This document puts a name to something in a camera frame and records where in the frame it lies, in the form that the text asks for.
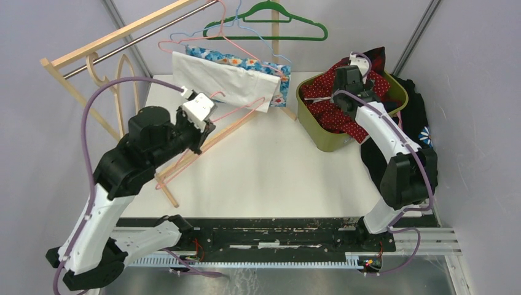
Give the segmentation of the wooden hanger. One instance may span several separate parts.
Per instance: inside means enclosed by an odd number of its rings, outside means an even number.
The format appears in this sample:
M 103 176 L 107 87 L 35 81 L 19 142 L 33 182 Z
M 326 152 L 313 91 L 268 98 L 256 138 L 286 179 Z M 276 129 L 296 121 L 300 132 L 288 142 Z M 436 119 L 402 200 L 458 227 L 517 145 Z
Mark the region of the wooden hanger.
M 95 71 L 94 61 L 98 57 L 99 57 L 99 55 L 96 52 L 94 52 L 94 53 L 90 53 L 86 57 L 85 60 L 86 60 L 86 65 L 87 65 L 87 71 L 88 71 L 90 77 L 92 78 L 93 82 L 97 86 L 101 87 L 101 86 L 108 84 L 111 80 L 109 80 L 109 78 L 106 76 L 99 77 L 97 75 L 97 73 Z M 131 62 L 129 57 L 123 53 L 121 55 L 121 57 L 119 58 L 119 62 L 117 64 L 115 79 L 122 78 L 122 72 L 123 72 L 124 67 L 127 67 L 129 69 L 132 76 L 136 76 L 136 73 L 135 73 L 135 70 L 133 67 L 133 63 Z M 141 106 L 140 102 L 139 102 L 138 83 L 134 81 L 132 84 L 132 87 L 133 87 L 135 114 L 137 114 L 137 113 L 139 113 L 140 106 Z M 116 85 L 110 86 L 109 90 L 114 95 L 114 104 L 116 107 L 117 126 L 118 126 L 118 130 L 119 130 L 119 136 L 117 137 L 117 139 L 121 139 L 126 134 L 125 127 L 127 126 L 127 123 L 125 123 L 123 121 L 122 104 L 121 104 L 121 97 L 122 97 L 121 96 L 121 86 L 120 86 L 120 84 L 116 84 Z

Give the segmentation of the red polka dot garment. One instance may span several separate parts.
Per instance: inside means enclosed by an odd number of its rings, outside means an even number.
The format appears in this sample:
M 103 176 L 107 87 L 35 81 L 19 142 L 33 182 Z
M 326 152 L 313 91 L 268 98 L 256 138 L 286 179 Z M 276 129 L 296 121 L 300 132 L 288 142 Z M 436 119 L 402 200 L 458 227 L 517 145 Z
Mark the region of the red polka dot garment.
M 349 59 L 343 58 L 324 74 L 317 77 L 311 84 L 301 87 L 301 90 L 304 96 L 304 103 L 320 126 L 332 133 L 346 133 L 357 142 L 362 143 L 368 136 L 368 133 L 330 101 L 336 77 L 335 70 L 348 64 Z

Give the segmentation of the white garment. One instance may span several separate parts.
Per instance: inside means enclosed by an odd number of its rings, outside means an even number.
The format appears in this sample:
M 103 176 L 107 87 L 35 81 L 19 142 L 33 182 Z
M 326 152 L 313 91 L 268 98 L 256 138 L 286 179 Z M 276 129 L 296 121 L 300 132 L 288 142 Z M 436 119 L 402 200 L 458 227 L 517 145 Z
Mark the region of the white garment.
M 171 54 L 173 81 L 207 95 L 222 92 L 217 100 L 234 106 L 250 105 L 260 112 L 284 104 L 281 78 L 256 70 L 223 65 L 184 53 Z

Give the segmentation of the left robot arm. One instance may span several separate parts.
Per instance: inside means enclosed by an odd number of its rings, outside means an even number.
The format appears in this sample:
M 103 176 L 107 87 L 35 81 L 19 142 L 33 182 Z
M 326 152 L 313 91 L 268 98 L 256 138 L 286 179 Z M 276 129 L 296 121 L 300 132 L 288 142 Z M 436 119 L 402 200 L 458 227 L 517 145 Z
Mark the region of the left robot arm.
M 180 215 L 127 238 L 113 238 L 121 214 L 154 179 L 156 170 L 186 150 L 200 153 L 215 126 L 212 107 L 180 106 L 175 116 L 160 106 L 142 108 L 128 133 L 89 167 L 91 193 L 74 232 L 46 258 L 70 291 L 83 294 L 111 284 L 135 260 L 175 246 L 188 249 L 192 226 Z

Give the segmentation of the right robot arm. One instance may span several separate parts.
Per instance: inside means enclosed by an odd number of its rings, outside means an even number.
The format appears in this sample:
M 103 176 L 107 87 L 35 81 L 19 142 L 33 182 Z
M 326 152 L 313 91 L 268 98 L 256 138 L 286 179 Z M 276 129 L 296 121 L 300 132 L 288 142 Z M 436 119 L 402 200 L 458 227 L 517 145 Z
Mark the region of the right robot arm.
M 378 182 L 380 200 L 362 217 L 363 229 L 355 233 L 355 244 L 370 251 L 379 244 L 379 234 L 388 231 L 406 212 L 433 208 L 437 184 L 437 154 L 410 139 L 390 117 L 372 88 L 362 81 L 355 65 L 337 68 L 331 101 L 369 135 L 386 162 Z

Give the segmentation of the red plaid shirt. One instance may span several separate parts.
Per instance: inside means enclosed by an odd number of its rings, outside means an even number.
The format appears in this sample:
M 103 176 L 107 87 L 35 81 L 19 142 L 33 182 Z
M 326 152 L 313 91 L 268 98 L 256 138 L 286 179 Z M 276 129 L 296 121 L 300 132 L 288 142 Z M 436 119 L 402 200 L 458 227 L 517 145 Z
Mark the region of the red plaid shirt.
M 375 81 L 374 92 L 380 97 L 386 111 L 391 112 L 401 106 L 399 100 L 389 95 L 389 82 L 383 77 L 386 62 L 385 47 L 376 47 L 363 53 L 372 63 L 368 78 Z

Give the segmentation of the green hanger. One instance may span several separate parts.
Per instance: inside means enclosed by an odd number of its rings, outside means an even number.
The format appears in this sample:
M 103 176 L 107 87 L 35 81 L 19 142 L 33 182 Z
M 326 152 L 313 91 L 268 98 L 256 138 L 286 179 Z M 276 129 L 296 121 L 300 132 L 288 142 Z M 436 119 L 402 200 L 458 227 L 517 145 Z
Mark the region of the green hanger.
M 209 40 L 230 40 L 230 41 L 253 41 L 253 32 L 248 35 L 230 35 L 224 32 L 224 25 L 231 25 L 233 14 L 225 13 L 221 19 L 208 23 L 203 29 L 202 36 Z M 256 30 L 260 36 L 267 41 L 313 41 L 321 42 L 327 40 L 329 31 L 325 25 L 302 17 L 300 15 L 290 13 L 279 2 L 261 1 L 251 6 L 246 12 L 238 11 L 238 18 L 241 26 L 247 26 Z M 307 35 L 282 35 L 280 33 L 280 25 L 289 23 L 304 23 L 313 28 L 321 30 L 320 36 Z

